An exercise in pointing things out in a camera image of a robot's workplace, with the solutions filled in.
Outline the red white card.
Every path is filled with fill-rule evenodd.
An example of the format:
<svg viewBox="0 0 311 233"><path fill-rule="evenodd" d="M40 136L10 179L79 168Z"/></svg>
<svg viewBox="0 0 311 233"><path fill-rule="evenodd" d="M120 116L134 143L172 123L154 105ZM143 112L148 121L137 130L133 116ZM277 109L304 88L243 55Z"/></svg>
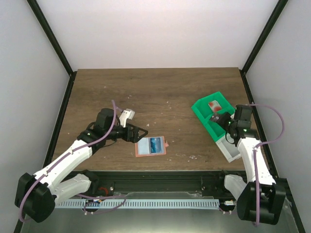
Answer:
<svg viewBox="0 0 311 233"><path fill-rule="evenodd" d="M208 103L208 106L210 107L210 109L213 113L216 113L216 112L222 110L221 105L216 100L210 101Z"/></svg>

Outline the black card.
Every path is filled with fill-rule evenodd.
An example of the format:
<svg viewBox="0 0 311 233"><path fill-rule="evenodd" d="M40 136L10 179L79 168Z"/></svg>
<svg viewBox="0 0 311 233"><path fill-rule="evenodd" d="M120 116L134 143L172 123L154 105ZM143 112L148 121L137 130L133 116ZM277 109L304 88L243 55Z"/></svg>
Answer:
<svg viewBox="0 0 311 233"><path fill-rule="evenodd" d="M210 121L218 123L221 120L221 114L218 113L214 113L211 118Z"/></svg>

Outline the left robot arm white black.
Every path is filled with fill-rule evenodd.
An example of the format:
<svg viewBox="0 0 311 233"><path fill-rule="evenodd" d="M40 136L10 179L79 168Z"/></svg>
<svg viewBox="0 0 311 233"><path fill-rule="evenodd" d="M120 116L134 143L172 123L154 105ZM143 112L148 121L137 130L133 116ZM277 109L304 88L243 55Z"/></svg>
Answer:
<svg viewBox="0 0 311 233"><path fill-rule="evenodd" d="M57 204L80 194L95 195L99 178L93 172L84 170L71 179L65 178L79 164L104 148L108 140L137 143L145 137L148 134L146 129L127 122L134 114L133 110L126 109L118 116L116 109L103 108L96 120L56 160L33 175L23 174L15 197L20 221L25 221L23 215L28 215L40 223L51 215Z"/></svg>

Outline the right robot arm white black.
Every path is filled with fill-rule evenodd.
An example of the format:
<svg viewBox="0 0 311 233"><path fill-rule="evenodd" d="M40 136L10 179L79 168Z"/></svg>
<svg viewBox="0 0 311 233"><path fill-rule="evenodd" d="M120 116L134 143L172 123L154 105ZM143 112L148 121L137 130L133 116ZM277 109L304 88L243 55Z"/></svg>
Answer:
<svg viewBox="0 0 311 233"><path fill-rule="evenodd" d="M224 181L225 188L237 201L239 219L256 226L261 223L276 225L286 191L276 183L263 158L261 147L268 142L262 142L257 130L251 127L254 106L239 104L233 116L228 112L214 113L210 120L230 135L243 160L247 182L237 175L226 175Z"/></svg>

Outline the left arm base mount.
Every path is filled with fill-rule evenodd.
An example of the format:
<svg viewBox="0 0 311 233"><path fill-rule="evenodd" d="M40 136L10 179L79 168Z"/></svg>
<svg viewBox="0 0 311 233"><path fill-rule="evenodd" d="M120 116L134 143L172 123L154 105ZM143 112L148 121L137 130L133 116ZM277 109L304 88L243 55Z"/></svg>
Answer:
<svg viewBox="0 0 311 233"><path fill-rule="evenodd" d="M86 196L97 197L104 196L109 197L114 194L115 183L108 180L92 181L89 189L82 193Z"/></svg>

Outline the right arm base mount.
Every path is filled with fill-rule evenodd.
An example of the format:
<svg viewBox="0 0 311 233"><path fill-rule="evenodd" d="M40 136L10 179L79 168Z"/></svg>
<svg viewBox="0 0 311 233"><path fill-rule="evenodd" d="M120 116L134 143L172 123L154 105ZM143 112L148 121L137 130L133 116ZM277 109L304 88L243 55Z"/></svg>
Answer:
<svg viewBox="0 0 311 233"><path fill-rule="evenodd" d="M211 196L215 199L233 197L224 185L226 175L241 175L241 172L230 170L204 172L201 176L202 195Z"/></svg>

